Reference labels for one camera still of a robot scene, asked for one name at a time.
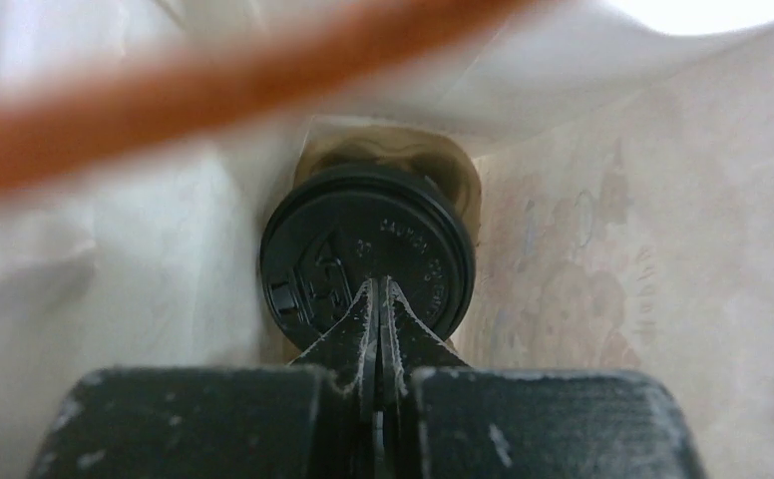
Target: black plastic cap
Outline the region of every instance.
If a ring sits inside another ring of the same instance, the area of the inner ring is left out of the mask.
[[[448,200],[377,165],[332,168],[293,190],[269,220],[259,264],[269,310],[302,350],[343,317],[367,278],[395,279],[444,340],[475,282],[475,252]]]

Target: orange cord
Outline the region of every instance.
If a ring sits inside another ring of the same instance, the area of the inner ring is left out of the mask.
[[[163,68],[0,107],[0,193],[319,98],[539,3],[368,1],[343,10],[319,34],[232,49],[225,62],[182,54]]]

